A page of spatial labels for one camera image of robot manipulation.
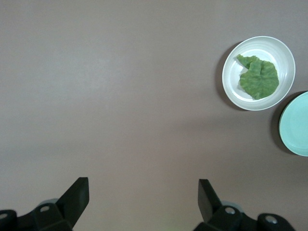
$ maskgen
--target green leaf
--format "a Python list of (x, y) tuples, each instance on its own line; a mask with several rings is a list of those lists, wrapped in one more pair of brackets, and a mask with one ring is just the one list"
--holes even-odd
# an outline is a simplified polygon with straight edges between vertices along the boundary
[(274, 64), (262, 60), (251, 62), (249, 70), (241, 74), (240, 85), (255, 100), (270, 96), (279, 85)]
[(244, 57), (242, 55), (238, 55), (237, 57), (237, 60), (244, 66), (246, 67), (247, 69), (249, 69), (249, 66), (250, 64), (253, 62), (253, 61), (257, 61), (257, 60), (260, 60), (258, 57), (256, 56), (251, 56), (251, 57)]

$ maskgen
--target gray table surface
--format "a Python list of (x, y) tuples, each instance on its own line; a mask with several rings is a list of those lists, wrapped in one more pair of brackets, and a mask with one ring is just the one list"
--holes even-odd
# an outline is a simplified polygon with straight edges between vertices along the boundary
[[(250, 217), (308, 230), (308, 158), (278, 134), (308, 90), (307, 22), (306, 0), (0, 0), (0, 209), (25, 214), (84, 176), (75, 231), (192, 231), (209, 179)], [(283, 41), (296, 77), (251, 112), (221, 73), (255, 36)]]

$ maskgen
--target white bowl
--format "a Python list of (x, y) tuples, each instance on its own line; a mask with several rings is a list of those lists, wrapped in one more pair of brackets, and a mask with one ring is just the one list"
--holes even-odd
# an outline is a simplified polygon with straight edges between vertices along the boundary
[[(240, 74), (247, 69), (237, 61), (238, 54), (255, 55), (275, 65), (279, 85), (273, 94), (255, 100), (241, 88)], [(294, 78), (295, 61), (290, 49), (278, 39), (268, 36), (253, 37), (241, 42), (229, 54), (222, 70), (222, 84), (228, 98), (238, 107), (249, 111), (264, 110), (280, 102), (289, 92)]]

